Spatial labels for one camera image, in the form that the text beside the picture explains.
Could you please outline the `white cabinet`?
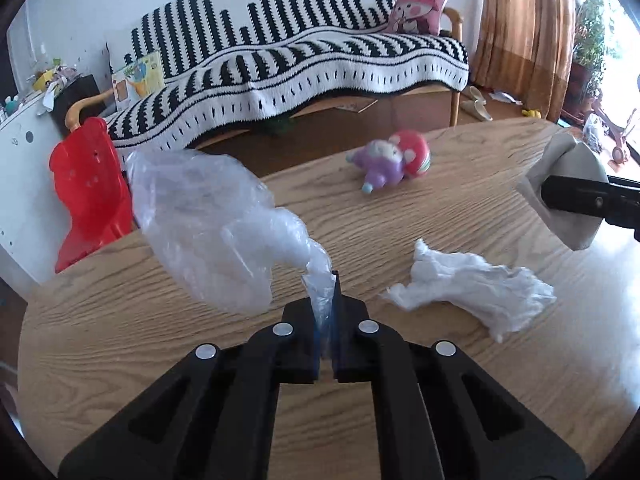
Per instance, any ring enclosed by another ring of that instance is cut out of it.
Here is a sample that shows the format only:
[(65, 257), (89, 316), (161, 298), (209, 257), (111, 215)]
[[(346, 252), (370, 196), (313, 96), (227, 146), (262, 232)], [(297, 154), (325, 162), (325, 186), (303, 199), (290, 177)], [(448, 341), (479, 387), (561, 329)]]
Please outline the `white cabinet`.
[(70, 215), (55, 194), (49, 158), (62, 140), (35, 98), (1, 124), (1, 278), (27, 297), (50, 280)]

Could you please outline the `white slippers on floor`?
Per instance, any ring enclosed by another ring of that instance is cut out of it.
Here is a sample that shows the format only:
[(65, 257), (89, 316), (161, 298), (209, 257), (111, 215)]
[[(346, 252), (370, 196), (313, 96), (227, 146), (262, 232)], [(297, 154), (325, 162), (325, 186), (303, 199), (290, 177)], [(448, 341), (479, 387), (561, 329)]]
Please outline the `white slippers on floor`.
[(480, 122), (492, 122), (494, 120), (491, 114), (488, 113), (486, 108), (487, 101), (480, 89), (474, 86), (467, 86), (462, 94), (466, 97), (466, 100), (460, 102), (460, 110)]

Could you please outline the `clear plastic bag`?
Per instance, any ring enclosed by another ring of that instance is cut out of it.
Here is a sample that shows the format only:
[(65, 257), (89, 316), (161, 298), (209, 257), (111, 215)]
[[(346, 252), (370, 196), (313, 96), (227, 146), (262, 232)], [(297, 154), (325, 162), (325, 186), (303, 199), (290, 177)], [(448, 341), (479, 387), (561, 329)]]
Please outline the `clear plastic bag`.
[(134, 151), (125, 167), (142, 234), (192, 298), (228, 313), (262, 314), (272, 304), (273, 268), (298, 269), (321, 351), (329, 351), (331, 258), (262, 180), (229, 155), (195, 150)]

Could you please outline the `red plastic chair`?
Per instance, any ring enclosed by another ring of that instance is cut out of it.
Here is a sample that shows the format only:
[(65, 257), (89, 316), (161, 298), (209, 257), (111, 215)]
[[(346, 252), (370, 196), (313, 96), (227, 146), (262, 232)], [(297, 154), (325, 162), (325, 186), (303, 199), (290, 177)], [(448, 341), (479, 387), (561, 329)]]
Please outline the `red plastic chair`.
[(106, 123), (90, 117), (52, 151), (56, 196), (70, 213), (70, 232), (58, 251), (58, 273), (134, 228), (132, 199)]

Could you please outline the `pink cartoon cushion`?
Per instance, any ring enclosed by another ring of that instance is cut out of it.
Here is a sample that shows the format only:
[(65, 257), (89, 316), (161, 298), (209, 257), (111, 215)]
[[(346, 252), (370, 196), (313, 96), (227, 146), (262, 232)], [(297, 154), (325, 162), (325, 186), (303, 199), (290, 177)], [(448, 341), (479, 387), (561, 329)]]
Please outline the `pink cartoon cushion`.
[(389, 34), (438, 36), (448, 0), (396, 0), (385, 31)]

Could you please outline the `black white striped sofa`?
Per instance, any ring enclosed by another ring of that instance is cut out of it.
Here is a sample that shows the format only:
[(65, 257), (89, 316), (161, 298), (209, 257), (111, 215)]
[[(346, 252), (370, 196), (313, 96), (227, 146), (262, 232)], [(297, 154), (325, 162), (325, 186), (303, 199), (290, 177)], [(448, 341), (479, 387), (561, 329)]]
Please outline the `black white striped sofa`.
[(387, 26), (396, 0), (174, 0), (112, 32), (114, 70), (157, 54), (164, 85), (107, 119), (115, 150), (181, 150), (201, 136), (331, 96), (463, 90), (453, 36)]

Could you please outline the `grey paper piece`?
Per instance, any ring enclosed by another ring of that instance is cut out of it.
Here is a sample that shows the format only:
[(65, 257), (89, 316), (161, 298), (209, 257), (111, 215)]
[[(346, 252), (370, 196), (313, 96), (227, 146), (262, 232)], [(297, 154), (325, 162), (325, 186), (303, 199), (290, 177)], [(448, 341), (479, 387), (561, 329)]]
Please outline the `grey paper piece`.
[(516, 189), (549, 230), (571, 250), (588, 248), (602, 219), (594, 192), (608, 183), (600, 160), (570, 130), (555, 133)]

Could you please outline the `brown curtain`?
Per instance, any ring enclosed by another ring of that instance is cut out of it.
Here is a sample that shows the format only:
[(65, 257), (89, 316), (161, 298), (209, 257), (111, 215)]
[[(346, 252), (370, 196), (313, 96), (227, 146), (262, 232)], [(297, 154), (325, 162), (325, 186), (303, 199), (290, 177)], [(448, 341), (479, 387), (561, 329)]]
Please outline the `brown curtain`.
[(556, 122), (570, 79), (574, 30), (575, 0), (484, 0), (471, 79)]

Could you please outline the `green potted plant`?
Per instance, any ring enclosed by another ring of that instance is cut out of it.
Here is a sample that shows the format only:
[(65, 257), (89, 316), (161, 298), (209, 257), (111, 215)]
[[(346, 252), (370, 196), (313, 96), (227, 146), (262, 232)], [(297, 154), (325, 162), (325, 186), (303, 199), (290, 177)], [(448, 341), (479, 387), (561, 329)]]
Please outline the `green potted plant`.
[(600, 94), (606, 53), (603, 9), (603, 0), (576, 4), (573, 64), (578, 69), (581, 103), (593, 101)]

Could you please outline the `white tissue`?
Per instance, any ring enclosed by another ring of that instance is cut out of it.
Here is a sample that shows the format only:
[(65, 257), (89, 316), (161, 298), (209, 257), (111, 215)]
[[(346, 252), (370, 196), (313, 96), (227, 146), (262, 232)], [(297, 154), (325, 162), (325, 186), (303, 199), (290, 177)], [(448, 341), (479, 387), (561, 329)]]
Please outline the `white tissue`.
[(472, 252), (439, 252), (422, 238), (414, 244), (409, 283), (387, 287), (382, 297), (406, 311), (449, 302), (477, 318), (498, 344), (556, 301), (554, 288), (527, 268), (494, 266)]

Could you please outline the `purple plush toy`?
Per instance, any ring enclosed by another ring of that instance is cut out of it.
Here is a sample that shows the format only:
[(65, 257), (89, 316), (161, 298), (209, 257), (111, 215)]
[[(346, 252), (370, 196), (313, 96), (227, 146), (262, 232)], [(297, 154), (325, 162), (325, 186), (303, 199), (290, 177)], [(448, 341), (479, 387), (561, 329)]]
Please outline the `purple plush toy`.
[(422, 133), (399, 130), (387, 140), (372, 140), (349, 152), (346, 160), (363, 171), (361, 191), (371, 194), (402, 180), (423, 176), (431, 167), (431, 151)]

